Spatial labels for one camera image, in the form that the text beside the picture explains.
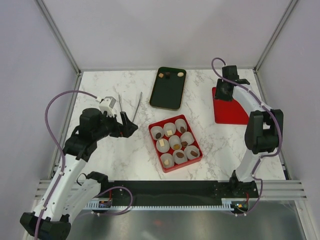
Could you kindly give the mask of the dark oval chocolate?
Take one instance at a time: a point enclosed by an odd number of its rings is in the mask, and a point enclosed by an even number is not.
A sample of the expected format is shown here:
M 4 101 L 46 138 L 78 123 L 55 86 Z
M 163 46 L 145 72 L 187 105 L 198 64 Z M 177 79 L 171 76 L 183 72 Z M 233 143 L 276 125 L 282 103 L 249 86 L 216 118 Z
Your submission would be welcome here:
M 184 154 L 181 153 L 181 152 L 178 152 L 178 153 L 176 154 L 176 156 L 177 156 L 178 158 L 184 158 Z

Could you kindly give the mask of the white square chocolate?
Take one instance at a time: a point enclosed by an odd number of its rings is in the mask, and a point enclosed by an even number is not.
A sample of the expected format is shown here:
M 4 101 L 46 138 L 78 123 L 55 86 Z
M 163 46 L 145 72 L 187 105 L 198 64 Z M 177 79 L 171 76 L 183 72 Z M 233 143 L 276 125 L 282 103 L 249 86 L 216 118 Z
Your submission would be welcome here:
M 173 135 L 172 130 L 168 130 L 166 133 L 167 133 L 168 136 L 172 136 Z
M 165 146 L 165 142 L 164 142 L 163 139 L 160 139 L 160 140 L 159 140 L 159 145 L 160 145 L 161 147 Z

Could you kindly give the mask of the caramel ridged chocolate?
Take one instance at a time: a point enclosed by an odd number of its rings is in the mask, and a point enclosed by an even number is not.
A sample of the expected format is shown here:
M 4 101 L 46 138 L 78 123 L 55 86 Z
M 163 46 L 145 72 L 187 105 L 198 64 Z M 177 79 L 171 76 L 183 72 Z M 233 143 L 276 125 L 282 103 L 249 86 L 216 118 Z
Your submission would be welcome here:
M 174 149 L 176 149 L 176 150 L 177 150 L 177 149 L 179 149 L 179 148 L 180 148 L 180 145 L 179 145 L 179 144 L 175 144 L 173 147 L 174 147 Z

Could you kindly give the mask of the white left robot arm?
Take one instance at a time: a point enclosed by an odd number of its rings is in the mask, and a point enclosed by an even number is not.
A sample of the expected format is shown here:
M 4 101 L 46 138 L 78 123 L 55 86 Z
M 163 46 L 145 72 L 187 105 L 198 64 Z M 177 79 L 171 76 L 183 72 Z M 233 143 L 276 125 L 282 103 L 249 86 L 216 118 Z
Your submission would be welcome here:
M 83 185 L 74 193 L 71 189 L 77 177 L 105 137 L 129 138 L 138 126 L 125 112 L 122 122 L 106 111 L 86 108 L 79 117 L 79 125 L 64 144 L 62 159 L 42 200 L 32 212 L 25 212 L 20 223 L 36 240 L 65 240 L 73 221 L 94 197 L 105 197 L 110 190 L 108 177 L 96 171 L 89 173 Z

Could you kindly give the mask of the red box lid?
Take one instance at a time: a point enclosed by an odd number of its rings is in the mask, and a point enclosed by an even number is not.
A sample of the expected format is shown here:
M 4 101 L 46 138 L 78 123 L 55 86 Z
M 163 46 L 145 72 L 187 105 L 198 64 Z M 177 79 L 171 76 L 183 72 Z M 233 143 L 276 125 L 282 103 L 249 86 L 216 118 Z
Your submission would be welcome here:
M 213 114 L 217 124 L 244 125 L 249 122 L 249 116 L 236 101 L 223 101 L 215 98 L 216 88 L 212 88 Z

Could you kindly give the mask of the metal tongs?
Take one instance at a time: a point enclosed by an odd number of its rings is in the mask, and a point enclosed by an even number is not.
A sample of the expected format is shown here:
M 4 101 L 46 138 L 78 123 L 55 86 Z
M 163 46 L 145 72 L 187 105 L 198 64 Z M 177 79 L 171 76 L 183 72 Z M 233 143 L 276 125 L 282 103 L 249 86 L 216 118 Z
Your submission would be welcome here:
M 136 120 L 137 113 L 138 113 L 139 107 L 140 107 L 141 102 L 142 102 L 142 98 L 143 98 L 143 92 L 141 91 L 141 92 L 139 93 L 138 103 L 137 103 L 137 106 L 136 106 L 136 108 L 135 108 L 134 115 L 133 115 L 133 118 L 132 118 L 132 122 L 133 122 L 133 123 L 134 123 L 135 120 Z M 119 106 L 120 106 L 120 112 L 124 112 L 124 110 L 123 110 L 123 104 L 122 104 L 122 96 L 121 96 L 120 93 L 118 93 L 118 102 L 119 102 Z

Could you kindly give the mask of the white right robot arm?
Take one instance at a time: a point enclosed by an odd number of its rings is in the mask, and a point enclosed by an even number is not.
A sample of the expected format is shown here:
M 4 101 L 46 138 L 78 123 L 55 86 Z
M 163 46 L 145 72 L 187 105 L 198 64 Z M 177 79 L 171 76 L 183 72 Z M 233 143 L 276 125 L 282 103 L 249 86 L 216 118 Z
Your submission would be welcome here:
M 253 181 L 254 173 L 262 158 L 277 155 L 282 146 L 284 114 L 261 101 L 250 83 L 240 78 L 236 65 L 226 65 L 212 89 L 216 123 L 240 123 L 247 117 L 244 134 L 246 152 L 234 170 L 228 191 L 241 197 L 247 191 L 246 182 Z

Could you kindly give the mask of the brown square chocolate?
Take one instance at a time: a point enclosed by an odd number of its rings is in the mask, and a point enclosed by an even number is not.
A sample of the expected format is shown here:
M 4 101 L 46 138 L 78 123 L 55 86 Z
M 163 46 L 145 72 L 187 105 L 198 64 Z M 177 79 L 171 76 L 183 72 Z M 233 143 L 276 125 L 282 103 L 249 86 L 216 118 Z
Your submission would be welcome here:
M 187 143 L 186 141 L 183 141 L 183 142 L 181 143 L 181 145 L 182 145 L 183 147 L 185 147 L 185 146 L 188 145 L 188 143 Z
M 185 133 L 187 130 L 183 127 L 183 126 L 181 126 L 180 127 L 180 132 L 183 134 L 183 133 Z

